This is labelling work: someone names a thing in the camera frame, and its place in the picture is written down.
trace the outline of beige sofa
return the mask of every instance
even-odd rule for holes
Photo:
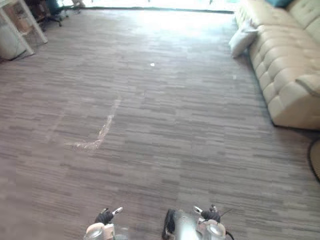
[[[320,130],[320,0],[242,0],[235,17],[257,26],[249,55],[273,123]]]

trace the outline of table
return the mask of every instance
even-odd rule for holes
[[[311,143],[308,158],[314,175],[320,181],[320,139]]]
[[[14,34],[17,36],[21,44],[25,47],[26,51],[30,54],[33,55],[35,54],[34,50],[29,46],[28,42],[25,40],[23,35],[20,33],[20,31],[16,28],[14,23],[10,20],[6,12],[4,11],[3,7],[8,5],[8,4],[13,4],[13,3],[20,3],[22,6],[23,11],[25,12],[27,18],[30,20],[31,25],[34,27],[35,31],[37,34],[40,36],[41,40],[44,43],[48,42],[48,39],[42,32],[41,28],[39,27],[37,21],[35,20],[34,16],[30,12],[28,6],[26,5],[24,0],[0,0],[0,16],[3,17],[4,21],[8,24],[10,29],[14,32]]]

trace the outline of gray carpet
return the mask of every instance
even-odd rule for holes
[[[130,239],[159,240],[168,208],[210,203],[236,240],[319,238],[314,135],[272,125],[232,15],[70,15],[0,64],[1,239],[82,239],[123,206]]]

